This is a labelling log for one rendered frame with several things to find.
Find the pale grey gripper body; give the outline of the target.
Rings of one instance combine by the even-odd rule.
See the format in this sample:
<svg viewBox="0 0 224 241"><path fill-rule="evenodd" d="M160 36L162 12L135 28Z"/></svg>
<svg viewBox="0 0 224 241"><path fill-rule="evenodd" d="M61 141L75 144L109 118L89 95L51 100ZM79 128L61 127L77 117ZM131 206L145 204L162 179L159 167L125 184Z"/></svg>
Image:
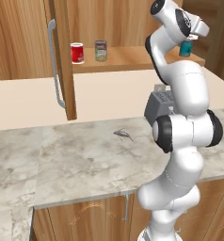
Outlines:
<svg viewBox="0 0 224 241"><path fill-rule="evenodd" d="M210 31L210 27L202 20L199 19L192 24L191 33L199 37L206 37Z"/></svg>

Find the open wooden cabinet door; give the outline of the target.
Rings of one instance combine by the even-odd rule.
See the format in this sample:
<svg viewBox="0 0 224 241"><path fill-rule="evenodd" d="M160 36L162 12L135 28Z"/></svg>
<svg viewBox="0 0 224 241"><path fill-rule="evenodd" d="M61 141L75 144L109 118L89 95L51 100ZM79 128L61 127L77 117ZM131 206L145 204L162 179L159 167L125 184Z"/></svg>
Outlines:
<svg viewBox="0 0 224 241"><path fill-rule="evenodd" d="M68 24L67 0L42 0L44 4L47 32L48 24L56 20L52 41L56 62L56 74L60 98L65 103L68 121L77 119L75 91L71 61L70 31Z"/></svg>
<svg viewBox="0 0 224 241"><path fill-rule="evenodd" d="M206 69L224 80L224 0L183 0L183 9L209 25L208 36L194 42L193 53L205 60Z"/></svg>

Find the wooden base cabinet door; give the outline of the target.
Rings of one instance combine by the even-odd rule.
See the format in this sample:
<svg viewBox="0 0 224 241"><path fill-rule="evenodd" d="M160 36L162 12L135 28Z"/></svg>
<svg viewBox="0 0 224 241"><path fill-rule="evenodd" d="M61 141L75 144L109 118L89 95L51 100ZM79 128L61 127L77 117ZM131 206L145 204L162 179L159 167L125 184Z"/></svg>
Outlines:
<svg viewBox="0 0 224 241"><path fill-rule="evenodd" d="M122 221L125 198L118 196L36 210L31 241L129 241L134 196Z"/></svg>
<svg viewBox="0 0 224 241"><path fill-rule="evenodd" d="M224 196L224 179L198 183L200 203L177 218L174 229L183 241L202 241ZM134 195L130 241L137 241L151 212L140 207Z"/></svg>

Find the teal can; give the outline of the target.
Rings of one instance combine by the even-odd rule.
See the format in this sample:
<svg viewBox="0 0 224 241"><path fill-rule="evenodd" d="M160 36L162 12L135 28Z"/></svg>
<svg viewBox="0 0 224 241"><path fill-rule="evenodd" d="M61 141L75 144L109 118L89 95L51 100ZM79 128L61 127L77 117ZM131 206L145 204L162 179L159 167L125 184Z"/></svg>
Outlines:
<svg viewBox="0 0 224 241"><path fill-rule="evenodd" d="M180 45L180 56L189 57L191 55L192 41L184 40Z"/></svg>

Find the grey toaster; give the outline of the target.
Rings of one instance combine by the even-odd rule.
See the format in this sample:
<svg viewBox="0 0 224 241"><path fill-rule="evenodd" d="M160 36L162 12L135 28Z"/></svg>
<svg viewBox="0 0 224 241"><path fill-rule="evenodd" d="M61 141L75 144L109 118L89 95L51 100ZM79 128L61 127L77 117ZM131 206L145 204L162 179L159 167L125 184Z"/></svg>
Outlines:
<svg viewBox="0 0 224 241"><path fill-rule="evenodd" d="M166 90L166 86L162 84L155 85L144 111L144 117L150 126L160 116L178 113L171 90Z"/></svg>

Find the grey and green can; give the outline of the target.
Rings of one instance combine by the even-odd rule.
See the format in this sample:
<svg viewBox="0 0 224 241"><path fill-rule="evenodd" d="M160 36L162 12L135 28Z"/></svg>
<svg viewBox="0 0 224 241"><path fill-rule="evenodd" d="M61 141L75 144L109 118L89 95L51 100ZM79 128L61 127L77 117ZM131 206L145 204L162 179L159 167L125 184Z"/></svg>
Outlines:
<svg viewBox="0 0 224 241"><path fill-rule="evenodd" d="M107 59L107 47L105 40L95 41L95 60L106 61Z"/></svg>

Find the red can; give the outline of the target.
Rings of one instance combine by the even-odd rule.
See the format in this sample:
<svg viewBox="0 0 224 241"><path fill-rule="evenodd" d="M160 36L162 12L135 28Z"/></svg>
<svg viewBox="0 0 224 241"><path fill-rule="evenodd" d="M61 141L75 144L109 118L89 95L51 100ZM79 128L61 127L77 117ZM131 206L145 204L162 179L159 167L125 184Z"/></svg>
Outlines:
<svg viewBox="0 0 224 241"><path fill-rule="evenodd" d="M84 45L81 42L71 44L71 56L73 64L84 63Z"/></svg>

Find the wooden wall cabinet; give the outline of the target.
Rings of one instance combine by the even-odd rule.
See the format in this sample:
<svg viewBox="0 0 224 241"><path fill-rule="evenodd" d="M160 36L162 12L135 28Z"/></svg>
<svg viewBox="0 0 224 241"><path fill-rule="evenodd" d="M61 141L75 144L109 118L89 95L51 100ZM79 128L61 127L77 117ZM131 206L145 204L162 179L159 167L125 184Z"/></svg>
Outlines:
<svg viewBox="0 0 224 241"><path fill-rule="evenodd" d="M160 73L200 17L174 0L67 0L71 42L84 45L75 73L156 69ZM106 61L95 60L95 41L105 40Z"/></svg>

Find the closed wooden wall cabinet door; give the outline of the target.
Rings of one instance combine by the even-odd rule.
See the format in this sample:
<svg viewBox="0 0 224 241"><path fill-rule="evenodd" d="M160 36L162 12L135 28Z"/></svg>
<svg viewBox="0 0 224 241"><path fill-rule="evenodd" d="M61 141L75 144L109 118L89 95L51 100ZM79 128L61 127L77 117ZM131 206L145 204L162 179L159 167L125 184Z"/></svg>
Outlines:
<svg viewBox="0 0 224 241"><path fill-rule="evenodd" d="M0 0L0 80L52 75L43 0Z"/></svg>

